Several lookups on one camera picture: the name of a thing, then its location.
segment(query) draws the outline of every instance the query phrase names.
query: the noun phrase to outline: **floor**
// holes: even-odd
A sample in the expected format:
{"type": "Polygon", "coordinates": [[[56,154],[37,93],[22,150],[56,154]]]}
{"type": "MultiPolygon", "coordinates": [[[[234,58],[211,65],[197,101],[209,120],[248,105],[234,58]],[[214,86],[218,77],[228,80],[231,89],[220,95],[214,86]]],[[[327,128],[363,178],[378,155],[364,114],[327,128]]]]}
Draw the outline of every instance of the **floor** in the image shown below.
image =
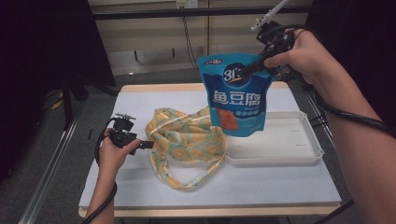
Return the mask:
{"type": "MultiPolygon", "coordinates": [[[[241,46],[239,48],[221,46],[215,52],[244,51],[255,53],[257,46],[241,46]]],[[[194,56],[203,54],[201,49],[193,49],[194,56]]],[[[116,87],[130,83],[172,83],[172,82],[201,82],[198,71],[192,68],[187,49],[175,49],[175,57],[171,49],[158,51],[138,51],[137,60],[134,52],[118,52],[108,55],[115,75],[116,87]]],[[[306,97],[305,92],[295,82],[290,87],[296,99],[306,97]]],[[[115,97],[101,91],[86,87],[90,97],[87,101],[72,101],[73,112],[78,117],[73,136],[69,141],[64,139],[64,108],[61,104],[57,109],[44,111],[39,125],[32,136],[26,154],[19,164],[12,170],[12,177],[0,186],[0,223],[80,223],[77,204],[84,188],[86,174],[92,163],[92,146],[95,138],[103,128],[103,124],[112,112],[115,97]],[[49,171],[49,164],[57,161],[57,165],[49,171]],[[37,195],[40,186],[46,185],[41,195],[37,195]],[[32,199],[39,200],[37,210],[32,208],[32,199]],[[33,210],[33,215],[26,216],[26,211],[33,210]]],[[[51,105],[59,96],[55,92],[46,104],[51,105]]],[[[305,111],[310,118],[315,116],[313,111],[305,111]]],[[[321,129],[315,129],[316,134],[325,135],[321,129]]],[[[323,143],[325,147],[326,165],[331,173],[334,184],[339,190],[343,203],[350,196],[339,168],[335,152],[330,139],[323,143]]],[[[117,223],[280,223],[300,224],[314,223],[323,216],[300,217],[236,217],[236,218],[118,218],[117,223]]],[[[361,223],[356,206],[347,209],[343,214],[327,223],[361,223]]]]}

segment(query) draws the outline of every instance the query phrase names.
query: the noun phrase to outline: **hand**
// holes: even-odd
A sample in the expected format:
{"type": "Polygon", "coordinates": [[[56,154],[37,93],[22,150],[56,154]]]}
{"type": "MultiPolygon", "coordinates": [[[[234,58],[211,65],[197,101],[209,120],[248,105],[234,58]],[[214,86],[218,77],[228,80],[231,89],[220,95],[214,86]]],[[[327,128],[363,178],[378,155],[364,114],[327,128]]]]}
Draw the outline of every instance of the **hand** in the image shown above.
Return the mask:
{"type": "Polygon", "coordinates": [[[276,67],[288,64],[302,73],[309,84],[315,84],[316,79],[327,74],[329,69],[339,67],[339,63],[311,32],[296,30],[293,34],[295,39],[293,49],[268,58],[264,61],[265,66],[276,67]]]}
{"type": "MultiPolygon", "coordinates": [[[[110,128],[105,130],[104,135],[108,136],[110,128]]],[[[109,137],[105,137],[103,144],[99,149],[99,168],[111,173],[117,173],[125,162],[125,158],[132,150],[140,144],[140,139],[135,139],[124,148],[116,147],[109,137]]]]}

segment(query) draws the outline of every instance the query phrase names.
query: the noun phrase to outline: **packaged food bag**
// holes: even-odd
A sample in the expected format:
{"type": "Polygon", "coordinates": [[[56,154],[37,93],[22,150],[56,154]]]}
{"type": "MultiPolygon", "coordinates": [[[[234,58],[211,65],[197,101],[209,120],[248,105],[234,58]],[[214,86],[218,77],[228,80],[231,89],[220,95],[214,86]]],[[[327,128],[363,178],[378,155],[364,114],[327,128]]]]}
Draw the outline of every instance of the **packaged food bag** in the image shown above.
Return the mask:
{"type": "Polygon", "coordinates": [[[217,54],[198,59],[213,126],[230,136],[247,137],[264,129],[266,93],[273,77],[265,70],[243,80],[238,71],[260,55],[217,54]]]}

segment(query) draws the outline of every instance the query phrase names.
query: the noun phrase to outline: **yellow patterned cloth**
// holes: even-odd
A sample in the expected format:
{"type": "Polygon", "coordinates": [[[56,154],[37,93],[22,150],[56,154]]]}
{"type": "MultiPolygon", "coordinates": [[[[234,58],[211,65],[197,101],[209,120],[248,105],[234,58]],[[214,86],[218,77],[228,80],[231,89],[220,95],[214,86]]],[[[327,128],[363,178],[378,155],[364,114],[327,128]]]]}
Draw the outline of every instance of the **yellow patterned cloth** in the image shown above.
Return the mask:
{"type": "Polygon", "coordinates": [[[212,126],[208,107],[195,114],[171,108],[156,109],[154,119],[146,126],[146,135],[154,142],[150,153],[154,171],[173,189],[195,190],[217,170],[225,156],[226,136],[220,127],[212,126]],[[205,174],[190,183],[181,183],[169,174],[168,157],[183,163],[212,163],[205,174]]]}

